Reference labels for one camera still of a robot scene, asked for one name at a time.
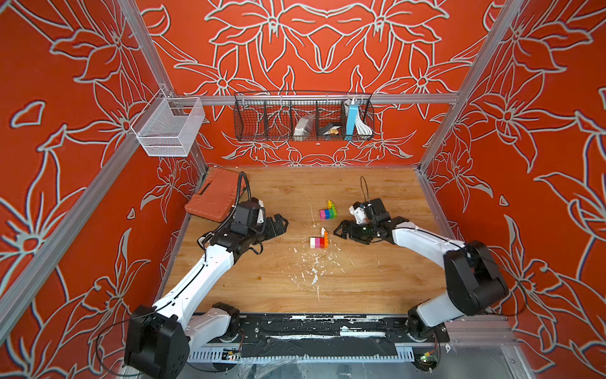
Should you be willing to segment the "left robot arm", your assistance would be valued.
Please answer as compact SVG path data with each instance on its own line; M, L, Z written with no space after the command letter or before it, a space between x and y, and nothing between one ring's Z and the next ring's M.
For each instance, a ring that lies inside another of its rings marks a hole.
M287 232L289 222L277 214L252 227L226 222L199 242L203 257L164 297L152 306L139 306L128 321L124 362L153 378L176 378L190 352L219 338L239 338L240 312L216 303L200 317L194 314L223 274L239 257L263 242Z

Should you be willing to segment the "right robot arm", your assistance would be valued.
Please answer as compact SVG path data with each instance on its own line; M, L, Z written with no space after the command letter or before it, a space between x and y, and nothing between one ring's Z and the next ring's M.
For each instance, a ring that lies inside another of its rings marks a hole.
M491 252L478 241L446 238L402 217L378 224L345 220L333 234L364 245L388 242L429 259L444 271L446 291L408 311L407 334L416 341L428 339L445 322L483 313L509 292Z

